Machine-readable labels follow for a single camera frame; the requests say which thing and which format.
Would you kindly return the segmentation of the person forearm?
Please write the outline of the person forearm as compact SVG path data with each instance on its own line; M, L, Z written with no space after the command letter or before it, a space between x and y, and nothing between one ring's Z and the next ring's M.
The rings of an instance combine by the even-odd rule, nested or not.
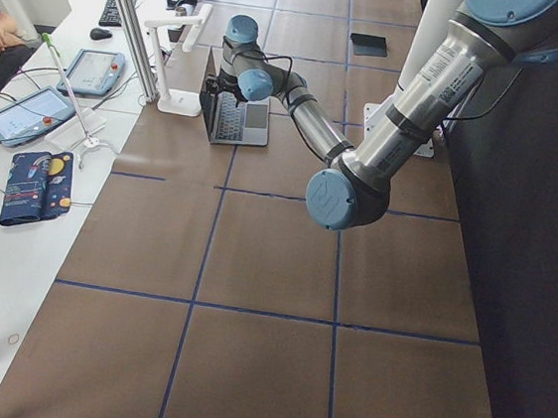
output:
M38 41L20 38L16 20L13 16L0 11L0 52L20 45L34 49L38 45Z

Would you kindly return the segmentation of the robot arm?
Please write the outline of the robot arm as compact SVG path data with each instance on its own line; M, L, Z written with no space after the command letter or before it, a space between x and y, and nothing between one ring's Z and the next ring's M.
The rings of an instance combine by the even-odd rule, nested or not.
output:
M220 69L206 69L200 91L205 120L214 115L218 97L234 95L237 103L275 97L287 110L302 140L321 162L331 167L334 160L353 144L333 126L307 82L291 68L278 68L256 43L258 24L250 16L230 18L222 40Z
M427 52L413 77L405 74L371 130L352 146L317 104L293 113L326 163L306 188L311 218L326 229L367 225L388 209L390 180L427 143L487 71L555 55L558 0L428 0L413 45Z

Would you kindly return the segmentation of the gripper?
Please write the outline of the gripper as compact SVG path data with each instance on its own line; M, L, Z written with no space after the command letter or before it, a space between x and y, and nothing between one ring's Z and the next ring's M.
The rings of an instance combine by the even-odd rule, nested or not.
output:
M208 95L216 95L220 92L220 83L217 75L208 73L205 76L203 92Z

